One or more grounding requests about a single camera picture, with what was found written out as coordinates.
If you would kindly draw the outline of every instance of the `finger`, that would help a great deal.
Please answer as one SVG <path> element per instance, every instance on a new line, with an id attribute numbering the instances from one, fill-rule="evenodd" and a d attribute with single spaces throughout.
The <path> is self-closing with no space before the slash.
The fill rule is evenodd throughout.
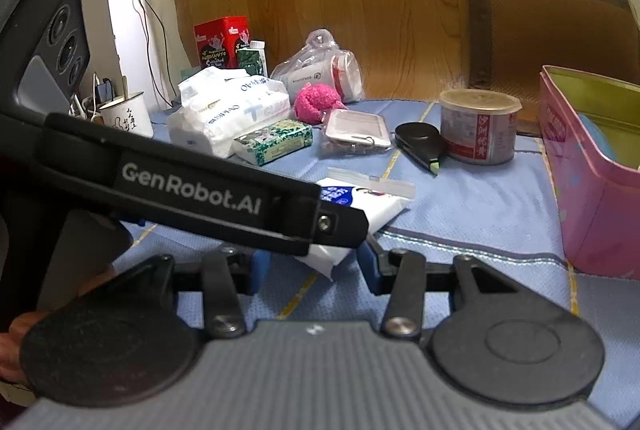
<path id="1" fill-rule="evenodd" d="M 23 313 L 20 316 L 14 318 L 9 326 L 9 336 L 16 343 L 20 343 L 25 334 L 28 333 L 34 325 L 49 314 L 47 311 L 31 311 L 29 313 Z"/>
<path id="2" fill-rule="evenodd" d="M 6 381 L 11 381 L 12 383 L 27 384 L 27 378 L 20 368 L 4 366 L 4 364 L 0 364 L 0 378 L 4 378 Z"/>
<path id="3" fill-rule="evenodd" d="M 95 277 L 91 277 L 89 280 L 84 281 L 78 288 L 78 296 L 86 295 L 91 290 L 97 288 L 105 282 L 109 282 L 115 276 L 116 272 L 113 269 L 113 266 L 109 265 L 107 271 L 105 271 L 104 273 L 101 273 L 100 275 L 96 275 Z"/>
<path id="4" fill-rule="evenodd" d="M 18 368 L 20 347 L 15 343 L 9 333 L 0 334 L 0 365 Z"/>

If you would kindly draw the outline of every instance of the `gray ribbed surface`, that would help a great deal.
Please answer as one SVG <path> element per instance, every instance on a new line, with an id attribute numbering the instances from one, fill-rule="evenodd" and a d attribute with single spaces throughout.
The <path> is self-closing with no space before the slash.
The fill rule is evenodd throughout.
<path id="1" fill-rule="evenodd" d="M 308 332 L 315 328 L 315 335 Z M 585 404 L 499 412 L 453 391 L 413 344 L 365 322 L 260 322 L 207 346 L 179 384 L 112 410 L 43 400 L 12 430 L 612 430 Z"/>

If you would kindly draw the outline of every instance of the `pink fuzzy object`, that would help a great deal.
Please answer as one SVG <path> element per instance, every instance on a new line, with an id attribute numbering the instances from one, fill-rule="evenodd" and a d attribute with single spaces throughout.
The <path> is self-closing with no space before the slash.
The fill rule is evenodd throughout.
<path id="1" fill-rule="evenodd" d="M 322 114 L 331 109 L 346 109 L 340 101 L 337 91 L 328 85 L 306 84 L 293 103 L 296 118 L 305 123 L 316 125 L 322 121 Z"/>

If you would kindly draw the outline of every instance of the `pink storage box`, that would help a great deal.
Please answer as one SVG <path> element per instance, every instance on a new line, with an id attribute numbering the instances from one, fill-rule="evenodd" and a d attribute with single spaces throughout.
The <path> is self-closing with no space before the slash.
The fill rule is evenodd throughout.
<path id="1" fill-rule="evenodd" d="M 633 163 L 640 155 L 640 87 L 545 66 L 540 97 L 538 118 L 567 259 L 585 273 L 640 279 L 640 171 L 638 160 Z M 604 156 L 577 112 L 587 114 L 635 166 Z M 630 117 L 636 121 L 629 123 Z"/>

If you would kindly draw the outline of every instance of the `round container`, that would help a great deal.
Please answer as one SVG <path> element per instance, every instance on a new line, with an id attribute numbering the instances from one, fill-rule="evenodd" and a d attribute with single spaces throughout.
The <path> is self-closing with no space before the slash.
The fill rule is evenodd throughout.
<path id="1" fill-rule="evenodd" d="M 127 99 L 121 96 L 100 106 L 104 124 L 121 131 L 153 137 L 154 128 L 142 94 L 142 91 L 133 93 Z"/>
<path id="2" fill-rule="evenodd" d="M 440 134 L 451 157 L 474 165 L 513 158 L 520 100 L 482 89 L 452 89 L 440 94 L 440 105 Z"/>

